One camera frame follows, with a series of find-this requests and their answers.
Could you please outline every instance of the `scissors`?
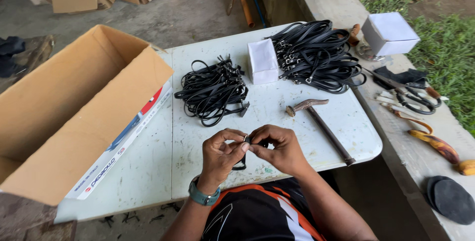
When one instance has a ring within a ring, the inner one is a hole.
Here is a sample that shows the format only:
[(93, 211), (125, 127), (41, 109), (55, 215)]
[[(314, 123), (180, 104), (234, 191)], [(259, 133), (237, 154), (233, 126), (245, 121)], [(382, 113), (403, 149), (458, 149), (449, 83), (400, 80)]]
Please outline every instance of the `scissors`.
[[(391, 79), (388, 79), (388, 78), (384, 77), (383, 75), (377, 74), (377, 73), (375, 73), (375, 72), (373, 72), (373, 71), (371, 71), (367, 68), (364, 68), (364, 69), (367, 72), (371, 73), (378, 80), (384, 82), (389, 87), (392, 87), (396, 91), (396, 98), (398, 99), (399, 103), (401, 103), (401, 105), (403, 107), (407, 107), (411, 111), (414, 111), (414, 112), (422, 114), (422, 115), (431, 115), (431, 114), (434, 114), (436, 112), (436, 108), (440, 107), (440, 105), (442, 104), (442, 100), (440, 99), (441, 95), (437, 91), (435, 91), (432, 87), (427, 87), (425, 85), (418, 84), (416, 82), (409, 82), (409, 83), (406, 83), (406, 84), (398, 83), (394, 80), (391, 80)], [(408, 93), (404, 93), (401, 90), (402, 87), (406, 88)], [(433, 97), (437, 100), (437, 104), (434, 104), (434, 103), (430, 102), (429, 100), (423, 98), (413, 88), (425, 90), (427, 92), (427, 94), (429, 94), (431, 97)], [(409, 105), (409, 103), (406, 101), (404, 96), (407, 96), (407, 98), (412, 99), (413, 101), (416, 101), (417, 103), (426, 106), (429, 109), (429, 111), (419, 110), (419, 109)]]

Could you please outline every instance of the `grass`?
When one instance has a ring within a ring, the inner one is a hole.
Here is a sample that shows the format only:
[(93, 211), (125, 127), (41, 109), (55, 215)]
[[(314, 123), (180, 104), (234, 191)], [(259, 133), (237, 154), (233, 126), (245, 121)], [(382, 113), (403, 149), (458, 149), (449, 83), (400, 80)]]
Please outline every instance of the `grass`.
[(374, 13), (399, 12), (421, 41), (407, 54), (411, 62), (427, 72), (433, 88), (449, 98), (446, 104), (460, 124), (475, 137), (475, 17), (456, 14), (439, 21), (407, 15), (412, 1), (360, 0)]

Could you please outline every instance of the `wristwatch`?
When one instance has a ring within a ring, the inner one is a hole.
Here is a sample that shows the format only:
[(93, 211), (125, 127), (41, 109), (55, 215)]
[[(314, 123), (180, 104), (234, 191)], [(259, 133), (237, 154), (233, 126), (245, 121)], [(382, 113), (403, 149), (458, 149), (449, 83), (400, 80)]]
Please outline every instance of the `wristwatch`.
[(216, 203), (217, 198), (221, 193), (221, 189), (218, 187), (214, 194), (210, 196), (205, 195), (196, 188), (196, 185), (198, 184), (198, 179), (199, 175), (193, 178), (190, 183), (190, 187), (188, 188), (188, 193), (190, 194), (191, 199), (203, 206), (212, 206), (214, 203)]

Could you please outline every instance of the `hammer head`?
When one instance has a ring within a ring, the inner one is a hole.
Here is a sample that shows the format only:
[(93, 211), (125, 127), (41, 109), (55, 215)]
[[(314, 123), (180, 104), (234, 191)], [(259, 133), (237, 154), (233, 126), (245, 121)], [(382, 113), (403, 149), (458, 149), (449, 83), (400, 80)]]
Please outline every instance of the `hammer head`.
[(294, 107), (287, 106), (285, 109), (290, 117), (294, 117), (295, 113), (299, 110), (305, 110), (313, 105), (325, 105), (328, 103), (328, 99), (326, 100), (318, 100), (318, 99), (307, 99), (305, 101), (300, 102), (299, 104), (295, 105)]

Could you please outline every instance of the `black orange jersey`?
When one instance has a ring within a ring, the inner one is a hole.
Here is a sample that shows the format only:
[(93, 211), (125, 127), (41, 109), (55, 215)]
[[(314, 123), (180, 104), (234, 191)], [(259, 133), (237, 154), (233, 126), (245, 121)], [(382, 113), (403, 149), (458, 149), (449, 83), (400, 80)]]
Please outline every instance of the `black orange jersey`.
[(223, 191), (211, 207), (202, 240), (325, 241), (300, 187), (286, 180)]

